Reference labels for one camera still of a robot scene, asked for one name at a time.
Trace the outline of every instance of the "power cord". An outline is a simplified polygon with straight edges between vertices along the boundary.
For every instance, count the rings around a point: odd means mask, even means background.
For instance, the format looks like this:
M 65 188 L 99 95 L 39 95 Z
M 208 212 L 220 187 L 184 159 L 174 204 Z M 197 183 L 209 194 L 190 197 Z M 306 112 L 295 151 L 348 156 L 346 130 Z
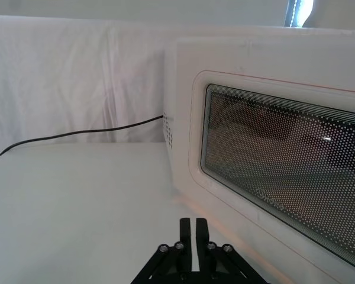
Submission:
M 66 137 L 66 136 L 71 136 L 71 135 L 75 135 L 75 134 L 82 134 L 82 133 L 95 133 L 95 132 L 110 132 L 110 131 L 117 131 L 117 130 L 122 130 L 122 129 L 126 129 L 126 128 L 131 128 L 131 127 L 135 127 L 138 125 L 142 125 L 142 124 L 146 124 L 149 122 L 152 122 L 154 120 L 159 120 L 163 118 L 162 115 L 159 115 L 158 117 L 154 117 L 151 118 L 149 120 L 145 120 L 142 122 L 138 122 L 138 123 L 134 123 L 134 124 L 130 124 L 130 125 L 125 125 L 125 126 L 121 126 L 121 127 L 115 127 L 115 128 L 104 128 L 104 129 L 93 129 L 93 130 L 80 130 L 80 131 L 74 131 L 74 132 L 68 132 L 68 133 L 64 133 L 64 134 L 59 134 L 59 135 L 54 135 L 54 136 L 48 136 L 48 137 L 41 137 L 41 138 L 34 138 L 34 139 L 29 139 L 29 140 L 24 140 L 21 142 L 17 142 L 15 144 L 10 145 L 9 147 L 5 148 L 1 153 L 0 153 L 0 157 L 2 155 L 4 155 L 6 152 L 8 152 L 10 149 L 13 149 L 14 147 L 17 147 L 19 145 L 23 145 L 23 144 L 27 144 L 27 143 L 31 143 L 31 142 L 36 142 L 36 141 L 43 141 L 43 140 L 51 140 L 51 139 L 55 139 L 55 138 L 61 138 L 61 137 Z

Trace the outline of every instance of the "white tabletop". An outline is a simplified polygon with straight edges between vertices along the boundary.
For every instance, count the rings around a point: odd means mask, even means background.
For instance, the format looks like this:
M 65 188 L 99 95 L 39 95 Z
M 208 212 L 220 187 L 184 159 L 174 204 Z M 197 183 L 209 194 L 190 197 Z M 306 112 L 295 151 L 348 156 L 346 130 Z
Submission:
M 200 216 L 179 202 L 165 143 L 11 150 L 0 157 L 0 283 L 130 283 L 178 241 L 182 217 Z

